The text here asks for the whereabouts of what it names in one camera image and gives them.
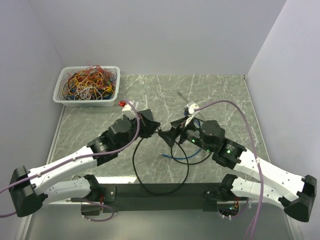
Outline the black ethernet cable long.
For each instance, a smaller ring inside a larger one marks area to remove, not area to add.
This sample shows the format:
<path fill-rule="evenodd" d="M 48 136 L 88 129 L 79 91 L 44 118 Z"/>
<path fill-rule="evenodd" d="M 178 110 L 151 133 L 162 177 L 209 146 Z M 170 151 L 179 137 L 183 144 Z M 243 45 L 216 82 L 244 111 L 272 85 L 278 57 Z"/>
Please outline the black ethernet cable long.
<path fill-rule="evenodd" d="M 142 189 L 153 196 L 177 192 L 186 183 L 190 167 L 161 156 L 163 149 L 171 149 L 158 136 L 157 130 L 149 138 L 140 138 L 132 154 L 132 167 Z"/>

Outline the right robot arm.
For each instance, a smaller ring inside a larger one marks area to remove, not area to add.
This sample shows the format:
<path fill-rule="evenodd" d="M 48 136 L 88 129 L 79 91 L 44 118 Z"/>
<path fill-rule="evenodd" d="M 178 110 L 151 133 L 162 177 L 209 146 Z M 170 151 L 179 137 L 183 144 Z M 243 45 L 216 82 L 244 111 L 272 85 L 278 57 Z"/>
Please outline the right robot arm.
<path fill-rule="evenodd" d="M 207 120 L 199 127 L 187 117 L 171 122 L 171 129 L 158 135 L 169 147 L 189 141 L 212 154 L 212 160 L 222 167 L 246 174 L 256 181 L 228 174 L 220 187 L 220 195 L 230 200 L 234 196 L 257 198 L 273 204 L 300 222 L 309 222 L 316 198 L 317 179 L 283 170 L 239 143 L 225 137 L 225 130 L 215 120 Z"/>

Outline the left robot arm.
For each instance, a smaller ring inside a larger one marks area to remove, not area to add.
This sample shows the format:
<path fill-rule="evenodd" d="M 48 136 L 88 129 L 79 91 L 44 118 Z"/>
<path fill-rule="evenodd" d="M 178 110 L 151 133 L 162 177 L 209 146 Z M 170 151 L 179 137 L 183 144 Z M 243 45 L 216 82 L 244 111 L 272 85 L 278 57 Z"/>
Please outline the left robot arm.
<path fill-rule="evenodd" d="M 70 181 L 65 179 L 117 158 L 137 138 L 151 137 L 160 126 L 159 122 L 149 120 L 143 114 L 139 114 L 138 118 L 124 115 L 100 136 L 66 157 L 30 170 L 25 166 L 16 168 L 8 186 L 14 214 L 20 218 L 26 217 L 44 204 L 68 198 L 81 198 L 89 202 L 97 200 L 101 189 L 94 176 L 86 175 Z"/>

